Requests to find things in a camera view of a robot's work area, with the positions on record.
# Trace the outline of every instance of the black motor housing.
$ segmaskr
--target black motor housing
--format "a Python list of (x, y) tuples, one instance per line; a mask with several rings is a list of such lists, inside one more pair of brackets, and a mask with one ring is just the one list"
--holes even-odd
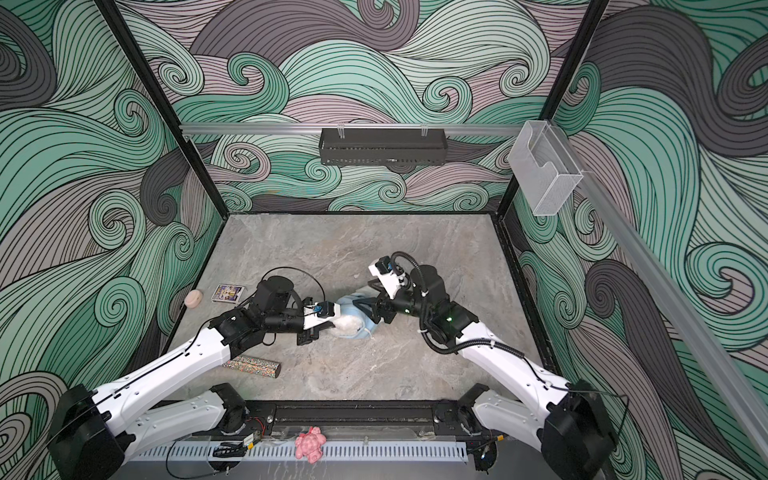
[(62, 480), (109, 478), (123, 465), (124, 445), (118, 443), (106, 420), (94, 406), (91, 392), (80, 384), (67, 390), (56, 405), (48, 430), (48, 444)]
[(590, 480), (616, 448), (618, 436), (605, 404), (584, 380), (570, 386), (556, 406), (550, 404), (541, 433), (541, 454), (563, 480)]

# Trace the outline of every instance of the blue cloth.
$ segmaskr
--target blue cloth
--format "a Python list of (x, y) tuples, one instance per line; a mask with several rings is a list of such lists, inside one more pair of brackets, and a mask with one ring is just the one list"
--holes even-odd
[(368, 318), (368, 316), (359, 308), (354, 306), (352, 304), (353, 300), (361, 299), (361, 298), (369, 298), (371, 295), (363, 293), (363, 292), (355, 292), (347, 296), (343, 296), (340, 299), (336, 301), (336, 304), (339, 305), (339, 308), (341, 309), (341, 314), (345, 316), (353, 316), (356, 318), (359, 318), (362, 320), (362, 328), (357, 331), (357, 334), (355, 335), (338, 335), (339, 338), (342, 339), (364, 339), (373, 333), (373, 330), (376, 329), (376, 324)]

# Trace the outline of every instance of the robotic arm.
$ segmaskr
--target robotic arm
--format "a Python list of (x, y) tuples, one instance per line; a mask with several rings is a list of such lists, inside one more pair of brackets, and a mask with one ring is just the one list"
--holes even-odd
[[(410, 275), (397, 264), (399, 257), (413, 264)], [(355, 307), (374, 323), (391, 323), (397, 313), (417, 316), (432, 350), (475, 362), (517, 397), (473, 389), (471, 413), (466, 413), (470, 422), (540, 450), (563, 479), (594, 476), (617, 436), (588, 383), (572, 386), (500, 342), (475, 314), (451, 301), (435, 267), (396, 252), (369, 269), (378, 277), (369, 285), (380, 293), (355, 298)], [(288, 308), (289, 300), (299, 307)], [(243, 304), (212, 319), (207, 328), (203, 324), (193, 339), (161, 358), (94, 391), (83, 385), (68, 390), (53, 415), (48, 440), (61, 477), (108, 478), (133, 456), (193, 432), (237, 434), (247, 408), (226, 383), (194, 399), (150, 408), (192, 378), (259, 345), (267, 333), (295, 333), (297, 344), (304, 345), (340, 317), (338, 304), (301, 300), (290, 280), (271, 276)]]
[[(298, 309), (289, 309), (294, 300)], [(262, 343), (267, 333), (295, 333), (306, 345), (333, 327), (340, 308), (301, 300), (282, 276), (262, 280), (252, 297), (204, 323), (197, 335), (162, 357), (93, 391), (83, 385), (61, 396), (48, 450), (61, 477), (108, 478), (132, 457), (193, 432), (236, 433), (245, 401), (227, 383), (191, 400), (151, 407), (193, 378)]]

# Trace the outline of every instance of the aluminum rail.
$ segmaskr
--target aluminum rail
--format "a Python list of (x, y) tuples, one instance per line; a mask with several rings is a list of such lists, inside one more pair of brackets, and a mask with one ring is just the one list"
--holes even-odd
[(181, 132), (191, 135), (320, 135), (324, 128), (418, 128), (442, 129), (446, 135), (485, 135), (516, 137), (522, 124), (306, 124), (276, 122), (203, 122), (181, 124)]

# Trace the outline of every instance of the red wire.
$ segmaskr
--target red wire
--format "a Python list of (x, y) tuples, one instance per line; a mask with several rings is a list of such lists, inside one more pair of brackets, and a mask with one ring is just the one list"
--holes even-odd
[(261, 435), (264, 435), (264, 433), (266, 432), (266, 428), (264, 427), (264, 424), (261, 422), (261, 420), (259, 420), (259, 417), (249, 417), (246, 419), (246, 421), (248, 420), (256, 420), (257, 422), (259, 422), (259, 425), (261, 425)]

